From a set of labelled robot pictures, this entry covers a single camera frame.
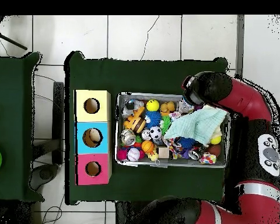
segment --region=baseball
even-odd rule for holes
[[[131,162],[137,162],[140,158],[140,151],[136,148],[131,148],[128,151],[128,160]]]

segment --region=wooden block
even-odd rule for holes
[[[76,90],[77,122],[111,121],[111,94],[105,90]]]
[[[77,122],[78,154],[108,153],[111,145],[111,121]]]
[[[169,158],[169,149],[167,147],[159,147],[159,158]]]
[[[76,185],[108,184],[112,175],[111,153],[78,155]]]

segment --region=soccer ball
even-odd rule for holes
[[[154,139],[154,140],[159,139],[162,136],[162,130],[158,126],[154,126],[154,127],[150,128],[149,132],[150,132],[152,139]]]

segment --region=blue box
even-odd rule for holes
[[[88,129],[95,128],[101,132],[103,139],[99,146],[90,148],[83,142],[83,134]],[[108,122],[77,122],[78,154],[100,154],[109,151]]]

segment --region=dark green tablecloth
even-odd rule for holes
[[[144,201],[165,195],[206,200],[222,198],[224,169],[148,166],[129,167],[113,161],[113,174],[107,185],[75,185],[73,90],[107,90],[112,99],[112,140],[115,135],[116,96],[120,92],[182,94],[182,81],[201,71],[225,72],[224,58],[214,61],[117,61],[86,60],[72,52],[65,61],[66,110],[65,142],[69,150],[66,164],[67,200]]]
[[[39,201],[29,189],[32,161],[32,74],[39,53],[0,57],[0,199]]]

